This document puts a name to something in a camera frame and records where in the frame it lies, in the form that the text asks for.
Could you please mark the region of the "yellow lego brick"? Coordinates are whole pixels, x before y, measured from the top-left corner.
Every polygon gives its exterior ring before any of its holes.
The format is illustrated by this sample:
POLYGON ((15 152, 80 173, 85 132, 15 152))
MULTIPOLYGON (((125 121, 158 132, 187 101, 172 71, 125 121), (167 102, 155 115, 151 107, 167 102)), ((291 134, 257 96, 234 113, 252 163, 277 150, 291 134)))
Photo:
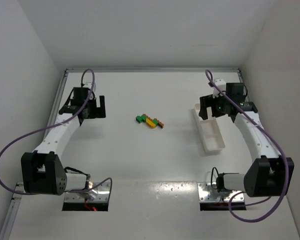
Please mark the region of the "yellow lego brick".
POLYGON ((150 127, 151 129, 154 129, 157 127, 158 122, 154 119, 150 119, 150 118, 146 118, 145 123, 148 127, 150 127))

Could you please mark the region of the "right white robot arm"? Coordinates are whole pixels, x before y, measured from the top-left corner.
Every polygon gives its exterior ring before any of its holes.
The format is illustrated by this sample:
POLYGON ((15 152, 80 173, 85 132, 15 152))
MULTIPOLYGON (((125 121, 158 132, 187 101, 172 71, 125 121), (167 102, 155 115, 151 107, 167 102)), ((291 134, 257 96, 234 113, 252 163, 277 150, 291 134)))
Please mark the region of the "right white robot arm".
POLYGON ((219 173, 218 192, 243 191, 249 197, 286 195, 294 170, 294 162, 285 157, 277 143, 264 130, 256 105, 246 101, 243 83, 226 83, 216 79, 209 83, 213 93, 202 96, 194 115, 204 147, 218 152, 225 144, 217 118, 228 116, 239 129, 250 152, 252 164, 246 173, 219 173))

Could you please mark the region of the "brown lego brick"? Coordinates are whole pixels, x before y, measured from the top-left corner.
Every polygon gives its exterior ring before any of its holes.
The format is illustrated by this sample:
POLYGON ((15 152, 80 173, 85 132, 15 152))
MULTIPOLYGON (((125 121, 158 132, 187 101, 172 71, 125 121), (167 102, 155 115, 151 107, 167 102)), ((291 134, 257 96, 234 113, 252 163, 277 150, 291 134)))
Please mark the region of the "brown lego brick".
POLYGON ((159 121, 157 118, 152 118, 152 120, 155 120, 155 121, 158 122, 157 127, 160 127, 161 129, 164 128, 164 124, 163 124, 161 121, 159 121))

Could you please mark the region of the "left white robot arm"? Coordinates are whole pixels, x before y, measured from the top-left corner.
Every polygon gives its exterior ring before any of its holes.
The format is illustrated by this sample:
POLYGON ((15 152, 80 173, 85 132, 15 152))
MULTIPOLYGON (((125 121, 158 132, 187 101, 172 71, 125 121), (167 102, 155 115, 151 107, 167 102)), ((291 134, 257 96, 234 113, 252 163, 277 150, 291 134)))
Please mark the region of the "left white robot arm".
POLYGON ((53 127, 44 140, 21 157, 24 191, 28 194, 62 195, 70 191, 86 191, 89 175, 63 167, 63 152, 74 132, 84 120, 106 116, 105 97, 96 98, 95 87, 86 83, 74 87, 59 110, 53 127))

